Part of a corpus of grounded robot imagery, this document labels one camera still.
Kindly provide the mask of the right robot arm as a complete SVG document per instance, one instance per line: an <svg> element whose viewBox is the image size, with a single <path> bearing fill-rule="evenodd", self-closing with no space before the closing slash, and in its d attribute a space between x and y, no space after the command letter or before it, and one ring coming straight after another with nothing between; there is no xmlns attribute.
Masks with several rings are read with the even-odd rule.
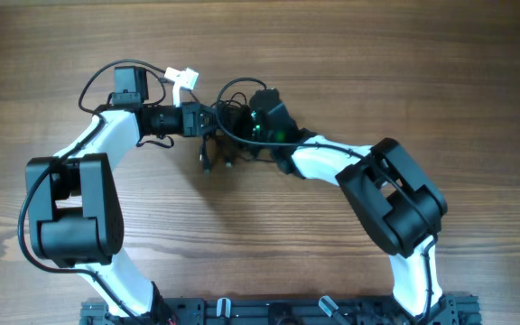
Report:
<svg viewBox="0 0 520 325"><path fill-rule="evenodd" d="M280 170L339 187L371 240L390 257L393 296L427 321L441 298L435 246L447 202L411 155L392 138L375 145L335 143L297 126L275 88L258 90L241 107L219 114L252 155L269 150Z"/></svg>

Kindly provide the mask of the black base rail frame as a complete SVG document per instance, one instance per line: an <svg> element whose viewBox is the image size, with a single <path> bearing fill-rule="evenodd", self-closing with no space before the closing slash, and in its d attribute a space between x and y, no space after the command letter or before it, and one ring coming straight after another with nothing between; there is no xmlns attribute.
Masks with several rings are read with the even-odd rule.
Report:
<svg viewBox="0 0 520 325"><path fill-rule="evenodd" d="M335 299L330 311L317 300L229 300L175 298L164 301L175 324L413 324L394 298L372 296ZM481 325L478 297L446 294L432 307L431 324Z"/></svg>

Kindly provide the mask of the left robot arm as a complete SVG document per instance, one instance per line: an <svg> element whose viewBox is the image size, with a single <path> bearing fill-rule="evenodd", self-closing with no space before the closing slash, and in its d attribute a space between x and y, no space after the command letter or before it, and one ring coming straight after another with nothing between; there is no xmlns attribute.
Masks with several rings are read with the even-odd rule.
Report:
<svg viewBox="0 0 520 325"><path fill-rule="evenodd" d="M181 92L195 87L195 70L161 70L139 60L111 66L115 90L92 110L89 127L53 156L28 162L19 246L44 272L85 279L104 299L105 321L174 324L173 309L123 247L124 218L113 170L136 147L214 131L213 111L197 100L181 101Z"/></svg>

